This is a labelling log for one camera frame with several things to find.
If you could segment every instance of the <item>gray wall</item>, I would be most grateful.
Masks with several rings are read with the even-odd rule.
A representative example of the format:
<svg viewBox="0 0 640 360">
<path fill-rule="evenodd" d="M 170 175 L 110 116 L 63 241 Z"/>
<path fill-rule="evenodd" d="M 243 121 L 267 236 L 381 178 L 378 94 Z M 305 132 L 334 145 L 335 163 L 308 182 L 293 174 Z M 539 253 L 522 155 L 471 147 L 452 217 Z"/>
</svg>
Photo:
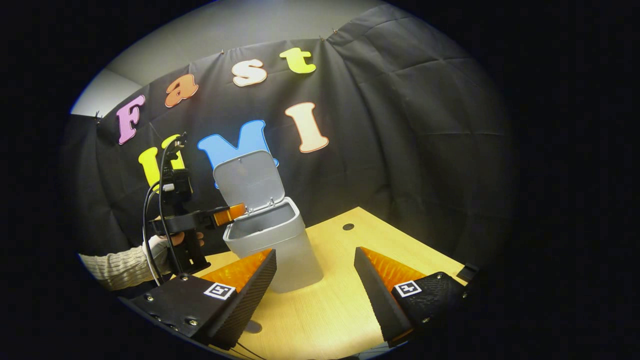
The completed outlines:
<svg viewBox="0 0 640 360">
<path fill-rule="evenodd" d="M 329 37 L 380 0 L 218 0 L 171 21 L 117 56 L 71 113 L 109 113 L 127 96 L 189 62 L 263 42 Z"/>
</svg>

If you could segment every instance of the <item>cream knit sleeve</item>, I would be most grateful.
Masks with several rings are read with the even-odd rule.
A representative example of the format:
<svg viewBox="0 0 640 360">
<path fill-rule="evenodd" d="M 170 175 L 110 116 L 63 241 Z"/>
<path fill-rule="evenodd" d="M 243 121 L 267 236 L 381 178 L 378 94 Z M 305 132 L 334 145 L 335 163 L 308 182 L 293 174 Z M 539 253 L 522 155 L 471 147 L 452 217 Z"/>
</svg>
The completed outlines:
<svg viewBox="0 0 640 360">
<path fill-rule="evenodd" d="M 121 290 L 153 280 L 142 246 L 107 256 L 78 255 L 87 270 L 110 291 Z M 156 265 L 162 274 L 168 274 L 171 271 L 166 256 L 166 249 L 154 256 Z"/>
</svg>

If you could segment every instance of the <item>person's arm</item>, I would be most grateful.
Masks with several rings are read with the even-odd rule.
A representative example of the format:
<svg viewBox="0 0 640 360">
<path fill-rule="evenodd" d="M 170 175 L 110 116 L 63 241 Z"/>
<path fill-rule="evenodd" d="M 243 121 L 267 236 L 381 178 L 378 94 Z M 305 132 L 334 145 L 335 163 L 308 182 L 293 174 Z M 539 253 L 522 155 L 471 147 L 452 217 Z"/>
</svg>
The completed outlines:
<svg viewBox="0 0 640 360">
<path fill-rule="evenodd" d="M 197 233 L 198 239 L 203 234 Z M 184 233 L 172 236 L 174 246 L 182 243 Z M 168 259 L 168 242 L 164 236 L 153 236 L 149 239 L 149 246 L 158 270 L 164 275 L 171 272 Z M 151 269 L 147 262 L 147 249 L 144 245 L 107 256 L 86 256 L 78 254 L 80 260 L 101 285 L 110 291 L 121 290 L 153 280 Z"/>
</svg>

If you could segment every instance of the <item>table surface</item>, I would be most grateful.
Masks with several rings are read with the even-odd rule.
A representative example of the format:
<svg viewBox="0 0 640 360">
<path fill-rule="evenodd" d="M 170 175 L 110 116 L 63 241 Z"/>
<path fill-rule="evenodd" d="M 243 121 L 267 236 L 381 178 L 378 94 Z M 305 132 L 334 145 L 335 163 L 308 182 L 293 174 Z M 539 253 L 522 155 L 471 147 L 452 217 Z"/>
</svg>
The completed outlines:
<svg viewBox="0 0 640 360">
<path fill-rule="evenodd" d="M 342 226 L 353 224 L 352 230 Z M 243 332 L 238 342 L 269 360 L 340 359 L 384 342 L 367 293 L 353 266 L 355 249 L 366 247 L 398 260 L 423 274 L 443 271 L 456 277 L 463 264 L 402 233 L 362 208 L 355 208 L 307 228 L 324 278 L 289 293 L 268 289 L 253 313 L 262 326 L 257 334 Z M 232 252 L 206 257 L 211 267 L 203 276 L 238 260 Z M 220 348 L 238 358 L 236 352 Z M 235 351 L 257 357 L 236 345 Z"/>
</svg>

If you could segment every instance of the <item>cable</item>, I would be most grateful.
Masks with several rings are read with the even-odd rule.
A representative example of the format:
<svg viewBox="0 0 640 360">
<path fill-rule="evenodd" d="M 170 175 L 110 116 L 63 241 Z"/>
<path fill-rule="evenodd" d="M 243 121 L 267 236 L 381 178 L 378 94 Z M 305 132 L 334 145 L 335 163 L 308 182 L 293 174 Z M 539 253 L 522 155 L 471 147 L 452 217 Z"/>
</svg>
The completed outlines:
<svg viewBox="0 0 640 360">
<path fill-rule="evenodd" d="M 262 356 L 260 356 L 260 355 L 256 354 L 255 352 L 253 352 L 253 351 L 251 351 L 251 350 L 247 349 L 246 347 L 244 347 L 244 345 L 242 345 L 242 344 L 240 344 L 240 343 L 237 343 L 237 344 L 238 344 L 238 345 L 240 345 L 243 349 L 245 349 L 245 350 L 249 351 L 250 353 L 252 353 L 253 355 L 255 355 L 255 356 L 257 356 L 257 357 L 261 358 L 262 360 L 267 360 L 267 359 L 263 358 Z"/>
<path fill-rule="evenodd" d="M 236 349 L 234 349 L 234 348 L 231 348 L 231 349 L 229 349 L 229 350 L 231 350 L 231 351 L 233 351 L 233 352 L 237 352 L 238 354 L 240 354 L 240 355 L 242 355 L 242 356 L 246 357 L 246 358 L 247 358 L 247 359 L 249 359 L 249 360 L 254 360 L 254 358 L 252 358 L 252 357 L 248 357 L 248 356 L 244 355 L 243 353 L 239 352 L 238 350 L 236 350 Z"/>
<path fill-rule="evenodd" d="M 181 274 L 182 273 L 182 265 L 180 265 L 180 262 L 178 261 L 178 258 L 175 256 L 175 250 L 173 249 L 173 241 L 171 240 L 171 236 L 169 235 L 169 230 L 167 230 L 166 222 L 164 221 L 164 214 L 162 212 L 162 192 L 163 192 L 162 178 L 163 178 L 163 175 L 164 175 L 163 174 L 163 172 L 164 172 L 164 158 L 166 156 L 166 151 L 169 149 L 169 147 L 173 143 L 175 143 L 175 142 L 169 143 L 164 148 L 164 151 L 162 152 L 162 159 L 160 160 L 160 180 L 159 180 L 160 189 L 159 189 L 159 193 L 158 193 L 158 205 L 160 207 L 160 221 L 162 221 L 162 227 L 164 228 L 164 234 L 166 235 L 166 238 L 168 240 L 169 249 L 171 249 L 171 255 L 173 256 L 173 260 L 175 261 L 176 266 L 178 266 L 178 273 Z"/>
<path fill-rule="evenodd" d="M 151 196 L 153 196 L 155 193 L 153 189 L 158 184 L 159 184 L 159 181 L 156 181 L 153 185 L 151 185 L 149 190 L 147 190 L 147 196 L 145 196 L 145 203 L 142 207 L 143 208 L 142 209 L 142 242 L 147 247 L 147 264 L 149 265 L 149 270 L 151 270 L 151 275 L 154 277 L 156 284 L 160 286 L 160 281 L 164 284 L 164 280 L 162 278 L 162 274 L 160 273 L 160 270 L 156 265 L 156 261 L 154 260 L 153 254 L 151 253 L 151 246 L 149 245 L 149 240 L 147 239 L 147 210 L 149 209 L 149 203 L 150 203 L 149 200 L 151 199 Z"/>
</svg>

